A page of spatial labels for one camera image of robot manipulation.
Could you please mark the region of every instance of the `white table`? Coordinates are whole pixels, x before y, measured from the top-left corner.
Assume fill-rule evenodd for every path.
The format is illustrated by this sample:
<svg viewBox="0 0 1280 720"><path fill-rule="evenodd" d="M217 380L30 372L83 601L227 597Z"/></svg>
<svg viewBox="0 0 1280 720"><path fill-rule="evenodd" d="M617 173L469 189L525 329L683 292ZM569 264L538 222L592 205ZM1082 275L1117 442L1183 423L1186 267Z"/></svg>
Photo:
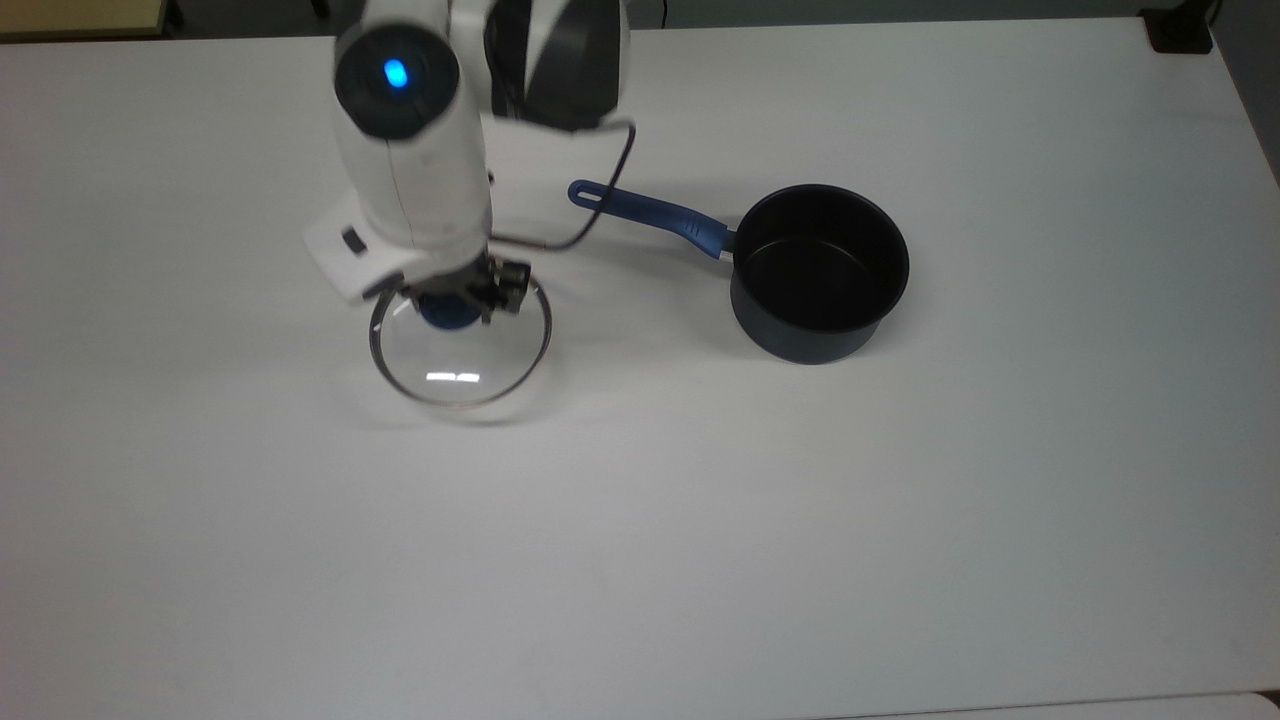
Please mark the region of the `white table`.
<svg viewBox="0 0 1280 720"><path fill-rule="evenodd" d="M906 296L755 348L727 266L536 256L532 384L428 413L301 231L324 38L0 47L0 715L767 720L1280 687L1280 192L1137 19L635 33L625 186L881 204ZM617 137L490 128L562 234Z"/></svg>
<svg viewBox="0 0 1280 720"><path fill-rule="evenodd" d="M925 715L927 720L1276 720L1280 710L1256 694L1088 702Z"/></svg>

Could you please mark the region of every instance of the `pot handle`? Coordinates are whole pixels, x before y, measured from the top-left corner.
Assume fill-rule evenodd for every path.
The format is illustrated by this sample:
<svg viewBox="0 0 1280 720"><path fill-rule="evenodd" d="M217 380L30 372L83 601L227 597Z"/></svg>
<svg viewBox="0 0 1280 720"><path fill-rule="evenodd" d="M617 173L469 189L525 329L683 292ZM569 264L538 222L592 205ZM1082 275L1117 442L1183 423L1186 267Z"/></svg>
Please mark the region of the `pot handle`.
<svg viewBox="0 0 1280 720"><path fill-rule="evenodd" d="M579 208L595 210L600 206L600 200L607 190L607 186L598 182L579 179L570 183L568 199ZM721 251L732 251L731 247L727 247L730 245L728 225L696 210L657 197L614 187L609 193L608 204L600 211L614 218L671 231L717 260Z"/></svg>

